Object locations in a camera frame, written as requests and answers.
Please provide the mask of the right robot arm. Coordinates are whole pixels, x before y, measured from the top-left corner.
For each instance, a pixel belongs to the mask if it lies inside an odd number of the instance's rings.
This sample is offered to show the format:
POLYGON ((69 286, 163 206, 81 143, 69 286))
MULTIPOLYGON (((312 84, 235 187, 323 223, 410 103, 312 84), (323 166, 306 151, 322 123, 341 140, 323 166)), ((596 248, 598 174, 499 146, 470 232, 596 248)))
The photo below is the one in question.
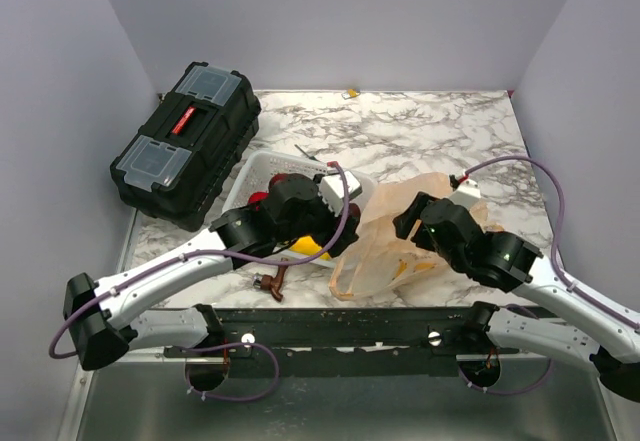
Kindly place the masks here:
POLYGON ((448 198, 416 195, 393 220, 395 234, 434 252, 451 269, 490 288, 513 293, 560 318, 554 324, 495 309, 460 328, 469 351, 515 348, 583 367, 609 391, 639 399, 639 314, 590 288, 539 248, 506 231, 483 230, 469 210, 448 198))

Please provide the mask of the red fake tomato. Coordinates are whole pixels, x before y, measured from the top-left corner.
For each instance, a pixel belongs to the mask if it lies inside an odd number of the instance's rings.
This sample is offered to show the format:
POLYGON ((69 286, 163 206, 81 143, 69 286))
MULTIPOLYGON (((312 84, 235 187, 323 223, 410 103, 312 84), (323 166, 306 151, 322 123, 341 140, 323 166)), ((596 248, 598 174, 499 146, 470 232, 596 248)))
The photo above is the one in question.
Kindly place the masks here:
POLYGON ((264 200, 267 196, 268 196, 267 192, 264 192, 264 191, 255 192, 249 197, 248 203, 249 204, 258 203, 258 202, 264 200))

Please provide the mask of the dark maroon fake fruit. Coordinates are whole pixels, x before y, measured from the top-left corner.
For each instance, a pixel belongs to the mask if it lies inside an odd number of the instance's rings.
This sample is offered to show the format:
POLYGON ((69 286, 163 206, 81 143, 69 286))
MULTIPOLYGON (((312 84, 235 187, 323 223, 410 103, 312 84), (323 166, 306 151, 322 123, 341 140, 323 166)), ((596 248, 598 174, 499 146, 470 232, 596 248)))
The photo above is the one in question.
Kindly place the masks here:
POLYGON ((359 206, 355 203, 349 204, 349 216, 353 219, 360 220, 361 218, 361 210, 359 206))

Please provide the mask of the red fake apple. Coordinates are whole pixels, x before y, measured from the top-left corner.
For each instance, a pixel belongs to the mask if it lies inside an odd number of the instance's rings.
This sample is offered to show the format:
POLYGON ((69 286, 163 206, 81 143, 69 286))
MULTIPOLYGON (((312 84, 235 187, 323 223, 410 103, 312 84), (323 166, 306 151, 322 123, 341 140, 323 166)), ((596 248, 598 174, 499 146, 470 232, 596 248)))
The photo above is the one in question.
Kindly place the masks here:
POLYGON ((272 189, 279 182, 284 181, 288 177, 285 173, 279 173, 274 175, 269 181, 269 189, 272 189))

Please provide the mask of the yellow fake bell pepper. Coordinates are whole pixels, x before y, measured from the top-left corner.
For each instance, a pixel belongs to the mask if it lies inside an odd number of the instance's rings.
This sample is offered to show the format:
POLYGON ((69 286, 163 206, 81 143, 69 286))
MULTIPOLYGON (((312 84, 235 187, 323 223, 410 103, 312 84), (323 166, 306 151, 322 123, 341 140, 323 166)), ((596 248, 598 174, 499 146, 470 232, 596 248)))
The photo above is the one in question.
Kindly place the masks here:
POLYGON ((322 247, 318 245, 312 237, 306 236, 299 238, 289 249, 296 258, 306 258, 316 255, 322 250, 322 247))

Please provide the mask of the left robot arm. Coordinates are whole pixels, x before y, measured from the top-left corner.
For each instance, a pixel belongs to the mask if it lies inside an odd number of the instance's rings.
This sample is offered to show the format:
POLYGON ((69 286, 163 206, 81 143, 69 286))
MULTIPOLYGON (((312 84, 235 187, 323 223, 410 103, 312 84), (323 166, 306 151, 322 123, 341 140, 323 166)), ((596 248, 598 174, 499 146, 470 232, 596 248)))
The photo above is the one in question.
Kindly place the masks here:
POLYGON ((361 183, 349 171, 334 169, 309 178, 275 175, 264 198, 225 211, 181 246, 119 274, 92 279, 80 273, 66 283, 63 327, 73 356, 86 371, 111 365, 131 350, 151 347, 194 349, 214 354, 224 336, 211 309, 175 313, 154 306, 207 278, 248 263, 276 265, 280 245, 311 237, 321 253, 341 254, 357 240, 359 210, 354 199, 361 183))

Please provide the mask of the orange translucent plastic bag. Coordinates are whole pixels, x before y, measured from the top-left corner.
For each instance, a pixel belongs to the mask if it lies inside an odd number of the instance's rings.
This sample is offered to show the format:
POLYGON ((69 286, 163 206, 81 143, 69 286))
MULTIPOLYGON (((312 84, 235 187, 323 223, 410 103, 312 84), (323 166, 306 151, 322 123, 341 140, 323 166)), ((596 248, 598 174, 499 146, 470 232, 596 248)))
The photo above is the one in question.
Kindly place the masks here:
POLYGON ((453 193, 453 188, 449 177, 441 172, 381 183, 375 188, 361 214, 359 239, 336 260, 329 281, 329 290, 335 298, 356 301, 451 270, 436 253, 396 237, 393 219, 404 212, 420 192, 446 198, 453 193))

